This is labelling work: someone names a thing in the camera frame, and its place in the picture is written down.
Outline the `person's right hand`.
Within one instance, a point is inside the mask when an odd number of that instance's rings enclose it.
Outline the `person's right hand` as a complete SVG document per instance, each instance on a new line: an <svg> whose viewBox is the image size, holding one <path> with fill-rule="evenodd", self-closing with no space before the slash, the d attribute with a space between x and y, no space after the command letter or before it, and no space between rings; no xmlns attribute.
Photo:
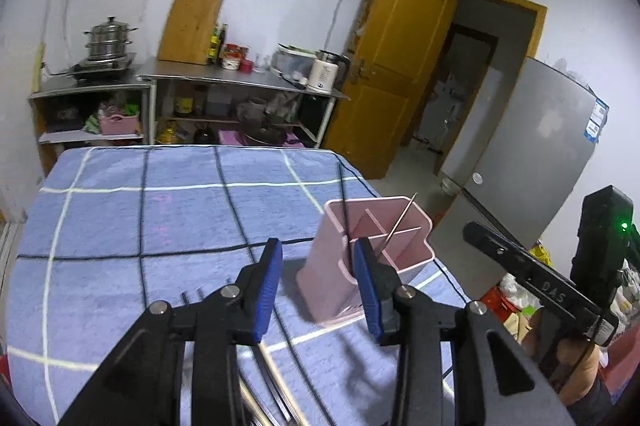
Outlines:
<svg viewBox="0 0 640 426"><path fill-rule="evenodd" d="M521 345L560 399L572 404L585 397L598 375L599 347L544 308L533 314L528 327Z"/></svg>

